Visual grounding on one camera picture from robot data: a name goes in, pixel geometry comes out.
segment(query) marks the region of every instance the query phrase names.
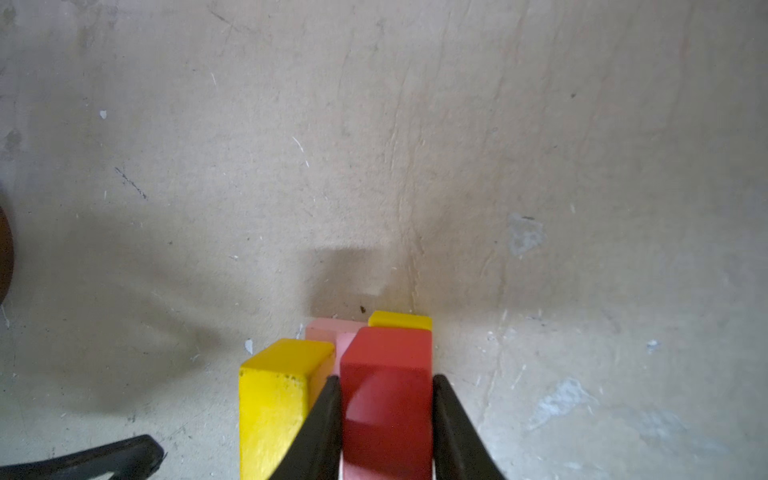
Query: yellow block top face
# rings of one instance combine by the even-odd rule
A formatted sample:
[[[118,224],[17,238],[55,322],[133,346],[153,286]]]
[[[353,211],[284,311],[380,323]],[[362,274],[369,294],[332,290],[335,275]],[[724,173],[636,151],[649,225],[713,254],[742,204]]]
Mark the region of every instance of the yellow block top face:
[[[240,367],[240,478],[266,480],[333,370],[333,344],[281,339]]]
[[[368,326],[388,326],[401,329],[432,331],[432,319],[428,316],[376,311],[368,319]]]

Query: black object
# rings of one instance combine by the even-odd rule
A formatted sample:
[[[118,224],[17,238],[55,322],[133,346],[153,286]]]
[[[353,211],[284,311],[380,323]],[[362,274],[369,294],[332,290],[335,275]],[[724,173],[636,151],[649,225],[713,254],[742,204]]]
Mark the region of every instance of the black object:
[[[163,458],[163,447],[140,435],[42,462],[0,467],[0,480],[88,480],[110,472],[110,480],[145,480]]]
[[[438,480],[504,480],[444,375],[432,378],[432,444]]]
[[[338,480],[341,384],[330,376],[270,480]]]

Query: rectangular block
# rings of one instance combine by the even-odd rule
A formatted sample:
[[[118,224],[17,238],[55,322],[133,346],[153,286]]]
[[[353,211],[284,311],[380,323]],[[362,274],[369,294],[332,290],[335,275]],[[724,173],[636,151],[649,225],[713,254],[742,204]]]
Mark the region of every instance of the rectangular block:
[[[432,332],[366,327],[341,358],[344,475],[432,478]]]
[[[432,319],[428,316],[409,315],[408,313],[393,313],[375,311],[368,318],[368,326],[386,326],[403,329],[422,329],[432,331]]]
[[[240,367],[240,478],[266,480],[283,459],[334,363],[328,342],[280,339]]]
[[[331,342],[336,347],[336,362],[333,365],[333,375],[339,375],[339,362],[346,351],[346,347],[352,342],[357,331],[366,326],[363,322],[352,320],[318,318],[314,319],[304,329],[304,338]]]

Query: pink block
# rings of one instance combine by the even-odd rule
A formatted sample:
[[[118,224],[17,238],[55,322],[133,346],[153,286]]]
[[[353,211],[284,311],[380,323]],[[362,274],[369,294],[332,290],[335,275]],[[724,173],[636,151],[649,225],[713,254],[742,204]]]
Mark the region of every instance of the pink block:
[[[304,330],[304,338],[320,342],[330,342],[336,347],[336,361],[333,375],[339,375],[339,363],[346,348],[352,343],[357,331],[366,326],[363,322],[341,319],[314,319]]]

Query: scratched table surface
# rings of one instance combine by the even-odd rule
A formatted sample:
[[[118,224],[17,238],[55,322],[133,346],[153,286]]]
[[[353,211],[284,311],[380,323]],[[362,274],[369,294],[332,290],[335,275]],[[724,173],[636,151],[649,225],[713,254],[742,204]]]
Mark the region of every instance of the scratched table surface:
[[[765,2],[0,11],[0,464],[236,478],[246,346],[381,309],[510,479],[765,476]]]

